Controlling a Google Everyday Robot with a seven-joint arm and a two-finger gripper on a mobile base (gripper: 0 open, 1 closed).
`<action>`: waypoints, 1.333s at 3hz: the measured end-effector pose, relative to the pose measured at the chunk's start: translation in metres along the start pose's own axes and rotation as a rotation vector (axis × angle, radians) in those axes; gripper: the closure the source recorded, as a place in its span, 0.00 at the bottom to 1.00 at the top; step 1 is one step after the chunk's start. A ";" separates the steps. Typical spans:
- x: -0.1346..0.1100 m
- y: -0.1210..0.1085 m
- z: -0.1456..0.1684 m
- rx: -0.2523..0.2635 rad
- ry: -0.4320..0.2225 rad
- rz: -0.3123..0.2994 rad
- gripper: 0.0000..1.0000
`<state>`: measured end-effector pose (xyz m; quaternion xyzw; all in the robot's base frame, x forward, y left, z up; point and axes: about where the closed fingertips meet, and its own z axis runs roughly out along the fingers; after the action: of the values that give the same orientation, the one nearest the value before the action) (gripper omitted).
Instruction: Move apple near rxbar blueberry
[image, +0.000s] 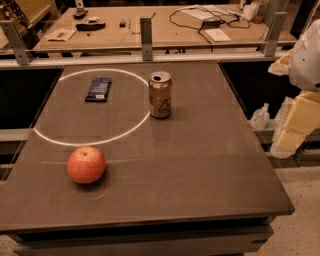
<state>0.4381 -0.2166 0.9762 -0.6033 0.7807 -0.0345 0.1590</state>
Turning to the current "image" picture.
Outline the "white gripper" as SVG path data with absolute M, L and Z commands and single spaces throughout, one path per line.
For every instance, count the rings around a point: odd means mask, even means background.
M 290 83 L 302 90 L 295 98 L 286 97 L 275 117 L 276 129 L 270 153 L 284 159 L 292 156 L 320 125 L 320 20 L 315 20 L 292 50 L 272 63 L 268 72 L 289 73 Z

